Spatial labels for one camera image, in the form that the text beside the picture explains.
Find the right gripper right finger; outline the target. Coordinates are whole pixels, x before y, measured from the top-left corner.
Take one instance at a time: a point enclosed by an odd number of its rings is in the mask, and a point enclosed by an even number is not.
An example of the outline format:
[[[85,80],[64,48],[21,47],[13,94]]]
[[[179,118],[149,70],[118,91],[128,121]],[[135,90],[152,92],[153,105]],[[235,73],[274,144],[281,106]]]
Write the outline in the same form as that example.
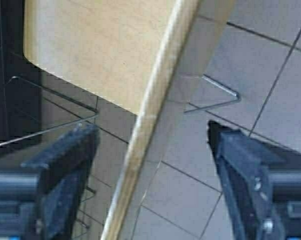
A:
[[[236,240],[285,240],[274,185],[263,159],[277,160],[239,129],[210,120],[207,137]]]

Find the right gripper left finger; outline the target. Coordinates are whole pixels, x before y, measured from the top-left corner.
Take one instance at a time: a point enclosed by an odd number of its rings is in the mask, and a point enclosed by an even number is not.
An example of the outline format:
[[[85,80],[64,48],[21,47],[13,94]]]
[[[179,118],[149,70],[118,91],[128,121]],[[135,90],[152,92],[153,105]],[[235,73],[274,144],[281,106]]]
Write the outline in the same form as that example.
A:
[[[40,174],[37,232],[42,240],[69,240],[100,143],[95,124],[77,125],[21,163]]]

